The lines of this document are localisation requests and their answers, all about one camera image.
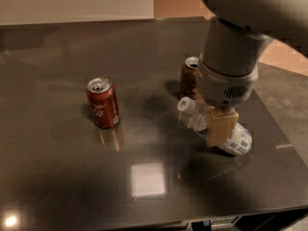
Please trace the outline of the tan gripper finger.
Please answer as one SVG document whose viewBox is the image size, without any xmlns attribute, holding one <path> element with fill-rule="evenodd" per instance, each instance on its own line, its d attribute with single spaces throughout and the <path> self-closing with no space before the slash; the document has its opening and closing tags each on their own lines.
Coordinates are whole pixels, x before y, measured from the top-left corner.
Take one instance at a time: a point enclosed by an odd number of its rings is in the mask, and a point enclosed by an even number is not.
<svg viewBox="0 0 308 231">
<path fill-rule="evenodd" d="M 214 108 L 208 111 L 206 113 L 208 146 L 221 146 L 226 143 L 238 119 L 239 114 L 233 107 Z"/>
</svg>

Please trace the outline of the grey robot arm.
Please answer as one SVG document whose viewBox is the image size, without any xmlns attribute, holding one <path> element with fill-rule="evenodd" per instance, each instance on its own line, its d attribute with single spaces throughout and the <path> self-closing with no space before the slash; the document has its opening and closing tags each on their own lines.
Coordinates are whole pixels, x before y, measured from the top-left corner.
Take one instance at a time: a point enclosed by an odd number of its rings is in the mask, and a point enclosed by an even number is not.
<svg viewBox="0 0 308 231">
<path fill-rule="evenodd" d="M 207 115 L 207 144 L 224 144 L 258 78 L 257 63 L 274 39 L 308 55 L 308 0 L 202 0 L 210 19 L 196 77 Z"/>
</svg>

